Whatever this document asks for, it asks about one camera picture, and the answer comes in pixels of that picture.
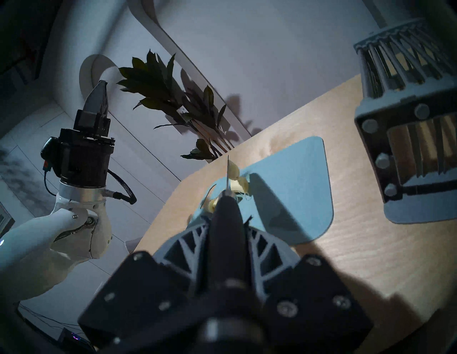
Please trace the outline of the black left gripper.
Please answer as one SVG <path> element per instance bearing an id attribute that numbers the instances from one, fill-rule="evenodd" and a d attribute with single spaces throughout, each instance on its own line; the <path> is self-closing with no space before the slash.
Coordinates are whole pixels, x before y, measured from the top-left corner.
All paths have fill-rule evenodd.
<path id="1" fill-rule="evenodd" d="M 107 82 L 100 80 L 77 111 L 73 129 L 59 136 L 60 181 L 70 186 L 106 186 L 115 139 L 109 138 Z"/>

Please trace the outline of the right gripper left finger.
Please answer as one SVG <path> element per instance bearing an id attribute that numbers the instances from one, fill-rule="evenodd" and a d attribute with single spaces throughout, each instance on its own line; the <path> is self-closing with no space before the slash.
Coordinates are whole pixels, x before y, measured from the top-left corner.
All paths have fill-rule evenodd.
<path id="1" fill-rule="evenodd" d="M 189 303 L 171 322 L 178 332 L 158 343 L 159 348 L 214 348 L 214 320 L 198 299 L 209 290 L 207 244 L 212 218 L 173 236 L 151 255 L 134 252 L 82 312 L 78 324 L 91 344 L 108 348 L 160 323 Z"/>

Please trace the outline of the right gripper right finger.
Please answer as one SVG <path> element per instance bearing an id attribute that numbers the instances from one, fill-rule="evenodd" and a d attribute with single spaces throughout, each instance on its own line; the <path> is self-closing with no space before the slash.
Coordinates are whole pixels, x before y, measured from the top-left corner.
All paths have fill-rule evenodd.
<path id="1" fill-rule="evenodd" d="M 332 266 L 246 226 L 251 284 L 274 348 L 359 348 L 373 322 Z"/>

